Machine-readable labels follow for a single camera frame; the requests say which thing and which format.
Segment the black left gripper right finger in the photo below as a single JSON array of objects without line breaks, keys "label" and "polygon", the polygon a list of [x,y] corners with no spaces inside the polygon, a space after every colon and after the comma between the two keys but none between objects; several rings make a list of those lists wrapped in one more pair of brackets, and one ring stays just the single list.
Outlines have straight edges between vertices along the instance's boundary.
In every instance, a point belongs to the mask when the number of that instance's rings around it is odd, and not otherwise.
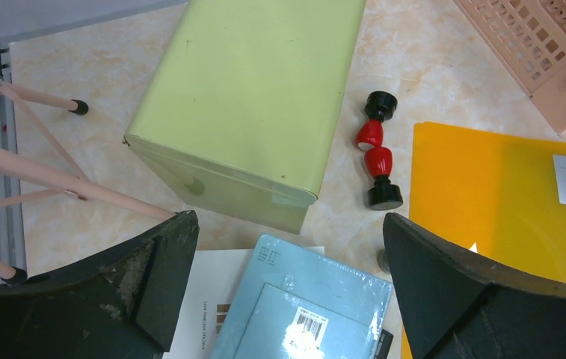
[{"label": "black left gripper right finger", "polygon": [[414,358],[566,358],[566,283],[455,245],[397,213],[386,257]]}]

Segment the light blue hardcover book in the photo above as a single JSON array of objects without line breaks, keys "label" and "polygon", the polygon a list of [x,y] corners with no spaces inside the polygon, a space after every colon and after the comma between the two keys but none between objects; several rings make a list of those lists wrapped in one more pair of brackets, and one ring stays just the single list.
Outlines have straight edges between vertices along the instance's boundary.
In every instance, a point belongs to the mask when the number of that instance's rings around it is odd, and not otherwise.
[{"label": "light blue hardcover book", "polygon": [[212,358],[372,358],[393,285],[269,234],[259,237]]}]

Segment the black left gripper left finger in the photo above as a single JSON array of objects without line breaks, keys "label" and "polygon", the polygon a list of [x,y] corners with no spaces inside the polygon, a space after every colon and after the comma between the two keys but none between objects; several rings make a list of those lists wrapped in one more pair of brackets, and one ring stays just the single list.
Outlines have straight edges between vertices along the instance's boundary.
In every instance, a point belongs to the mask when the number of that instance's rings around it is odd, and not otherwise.
[{"label": "black left gripper left finger", "polygon": [[194,211],[21,283],[0,284],[0,358],[161,358],[197,247]]}]

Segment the yellow plastic clip folder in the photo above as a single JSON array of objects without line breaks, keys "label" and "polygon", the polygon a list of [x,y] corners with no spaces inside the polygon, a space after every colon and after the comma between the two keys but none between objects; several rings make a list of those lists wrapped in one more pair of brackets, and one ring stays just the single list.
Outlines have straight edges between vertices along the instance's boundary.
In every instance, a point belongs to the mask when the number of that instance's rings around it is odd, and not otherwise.
[{"label": "yellow plastic clip folder", "polygon": [[566,283],[566,143],[416,124],[405,218],[493,261]]}]

